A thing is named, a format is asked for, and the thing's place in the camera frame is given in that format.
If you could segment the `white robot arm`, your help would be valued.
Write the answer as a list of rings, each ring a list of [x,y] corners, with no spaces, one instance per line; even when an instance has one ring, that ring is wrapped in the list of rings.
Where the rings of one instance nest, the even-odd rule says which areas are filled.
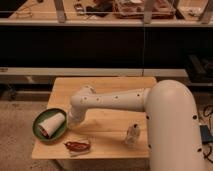
[[[83,122],[92,108],[144,112],[150,171],[205,171],[196,103],[191,91],[178,81],[104,94],[84,86],[71,96],[70,104],[69,128]]]

